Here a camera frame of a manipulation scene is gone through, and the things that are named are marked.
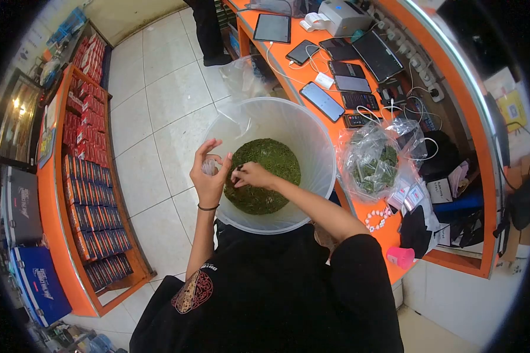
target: yellow sign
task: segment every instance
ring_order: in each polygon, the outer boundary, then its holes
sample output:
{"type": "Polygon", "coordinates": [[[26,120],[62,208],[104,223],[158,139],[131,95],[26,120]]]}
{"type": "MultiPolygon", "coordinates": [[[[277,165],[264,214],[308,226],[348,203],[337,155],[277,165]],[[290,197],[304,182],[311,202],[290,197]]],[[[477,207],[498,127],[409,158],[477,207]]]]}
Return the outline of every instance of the yellow sign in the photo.
{"type": "Polygon", "coordinates": [[[524,112],[524,107],[522,106],[522,101],[517,90],[513,90],[509,94],[497,99],[497,105],[502,116],[505,117],[509,132],[519,129],[521,125],[526,125],[526,113],[524,112]]]}

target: black pants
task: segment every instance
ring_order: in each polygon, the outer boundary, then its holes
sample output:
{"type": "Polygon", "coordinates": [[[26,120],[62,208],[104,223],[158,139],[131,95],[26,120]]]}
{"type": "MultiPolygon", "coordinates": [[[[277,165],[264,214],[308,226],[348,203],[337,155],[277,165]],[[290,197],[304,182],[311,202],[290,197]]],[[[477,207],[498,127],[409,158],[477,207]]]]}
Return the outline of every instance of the black pants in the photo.
{"type": "Polygon", "coordinates": [[[192,8],[196,36],[204,57],[209,59],[224,53],[218,15],[213,0],[185,0],[192,8]]]}

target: black shoe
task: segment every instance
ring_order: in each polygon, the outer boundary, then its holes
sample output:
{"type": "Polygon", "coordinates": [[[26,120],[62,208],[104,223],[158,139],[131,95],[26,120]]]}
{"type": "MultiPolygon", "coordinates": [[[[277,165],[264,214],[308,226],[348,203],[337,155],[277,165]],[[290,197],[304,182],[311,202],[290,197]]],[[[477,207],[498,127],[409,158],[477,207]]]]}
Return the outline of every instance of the black shoe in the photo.
{"type": "Polygon", "coordinates": [[[204,58],[204,66],[216,66],[216,65],[226,65],[232,62],[232,57],[229,54],[220,54],[213,58],[204,58]]]}

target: hand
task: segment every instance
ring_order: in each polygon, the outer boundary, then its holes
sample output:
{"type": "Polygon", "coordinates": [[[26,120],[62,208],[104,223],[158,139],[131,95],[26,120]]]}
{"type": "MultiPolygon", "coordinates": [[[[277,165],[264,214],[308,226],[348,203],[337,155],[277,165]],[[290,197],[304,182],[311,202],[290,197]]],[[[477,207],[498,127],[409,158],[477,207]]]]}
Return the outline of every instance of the hand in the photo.
{"type": "Polygon", "coordinates": [[[220,197],[222,196],[222,190],[224,189],[224,183],[226,182],[226,176],[228,175],[230,166],[232,166],[232,152],[228,152],[223,161],[219,155],[208,154],[208,152],[221,144],[222,140],[220,139],[209,139],[194,154],[194,165],[191,169],[190,176],[198,194],[198,203],[202,208],[214,208],[218,206],[220,197]],[[218,172],[216,168],[217,173],[214,173],[213,176],[203,173],[202,163],[206,159],[214,159],[220,164],[222,166],[220,171],[218,172]]]}
{"type": "Polygon", "coordinates": [[[236,168],[232,172],[232,182],[236,183],[234,187],[242,187],[249,184],[253,187],[263,187],[271,190],[277,178],[279,177],[269,173],[259,163],[253,161],[245,163],[240,170],[236,168]]]}

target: black t-shirt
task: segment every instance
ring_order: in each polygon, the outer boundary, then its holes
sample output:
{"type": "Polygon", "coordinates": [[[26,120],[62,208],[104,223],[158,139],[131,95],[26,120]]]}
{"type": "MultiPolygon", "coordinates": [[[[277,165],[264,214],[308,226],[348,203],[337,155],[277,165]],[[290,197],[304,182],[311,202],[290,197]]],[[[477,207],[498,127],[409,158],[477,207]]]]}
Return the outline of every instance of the black t-shirt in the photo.
{"type": "Polygon", "coordinates": [[[403,352],[381,247],[329,251],[306,224],[276,236],[233,227],[183,283],[167,276],[135,328],[135,352],[403,352]]]}

